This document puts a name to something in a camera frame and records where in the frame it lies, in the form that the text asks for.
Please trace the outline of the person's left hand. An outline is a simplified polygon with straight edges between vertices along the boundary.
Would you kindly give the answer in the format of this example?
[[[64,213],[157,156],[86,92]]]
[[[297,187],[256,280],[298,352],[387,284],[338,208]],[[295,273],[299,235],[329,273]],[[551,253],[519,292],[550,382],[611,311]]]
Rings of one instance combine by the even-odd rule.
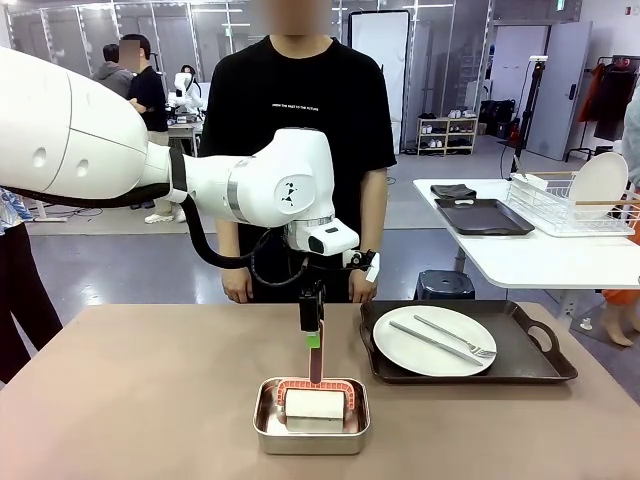
[[[352,303],[371,301],[377,294],[377,282],[369,282],[361,270],[354,270],[349,276],[349,298]]]

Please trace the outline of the person's right hand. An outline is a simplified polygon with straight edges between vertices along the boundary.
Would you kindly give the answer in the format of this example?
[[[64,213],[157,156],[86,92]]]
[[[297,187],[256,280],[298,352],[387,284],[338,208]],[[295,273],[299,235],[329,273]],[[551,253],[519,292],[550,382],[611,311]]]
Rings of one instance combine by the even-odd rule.
[[[223,270],[221,281],[223,291],[231,301],[245,304],[253,299],[252,279],[247,269]]]

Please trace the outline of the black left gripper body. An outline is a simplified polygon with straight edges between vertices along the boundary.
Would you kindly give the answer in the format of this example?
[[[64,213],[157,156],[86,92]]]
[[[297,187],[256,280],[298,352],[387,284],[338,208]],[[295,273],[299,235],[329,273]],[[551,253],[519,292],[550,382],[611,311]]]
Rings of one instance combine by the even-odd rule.
[[[341,260],[333,257],[310,257],[302,276],[302,286],[311,287],[318,281],[324,286],[326,296],[344,296],[345,271]]]

